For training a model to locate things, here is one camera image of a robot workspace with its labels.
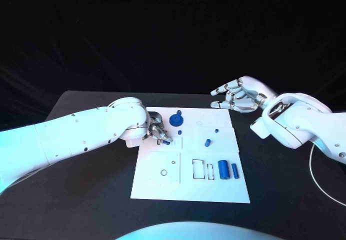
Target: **table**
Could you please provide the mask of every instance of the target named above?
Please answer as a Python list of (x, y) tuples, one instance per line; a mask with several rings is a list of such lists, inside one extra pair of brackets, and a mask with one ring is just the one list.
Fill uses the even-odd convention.
[[(209, 108), (223, 96), (66, 91), (46, 120), (137, 97), (147, 107)], [(130, 199), (138, 148), (122, 140), (65, 159), (0, 196), (0, 238), (115, 239), (156, 224), (197, 221), (254, 229), (284, 239), (346, 238), (346, 207), (319, 190), (308, 170), (311, 143), (285, 148), (249, 125), (259, 110), (229, 112), (251, 204)], [(314, 177), (346, 202), (344, 166), (314, 149)]]

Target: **white paper sheet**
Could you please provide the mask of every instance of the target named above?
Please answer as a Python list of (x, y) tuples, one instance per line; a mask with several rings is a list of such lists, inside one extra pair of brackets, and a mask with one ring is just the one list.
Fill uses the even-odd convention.
[[(157, 145), (151, 137), (144, 140), (138, 148), (131, 199), (249, 203), (229, 111), (176, 107), (147, 107), (147, 110), (160, 113), (173, 142)], [(169, 119), (177, 110), (183, 124), (174, 127)], [(210, 139), (209, 147), (205, 147), (206, 139)], [(203, 179), (193, 178), (193, 160), (203, 160)], [(219, 160), (228, 161), (228, 180), (220, 179)], [(212, 164), (213, 180), (209, 180), (208, 164)], [(239, 179), (235, 179), (231, 164), (236, 164)]]

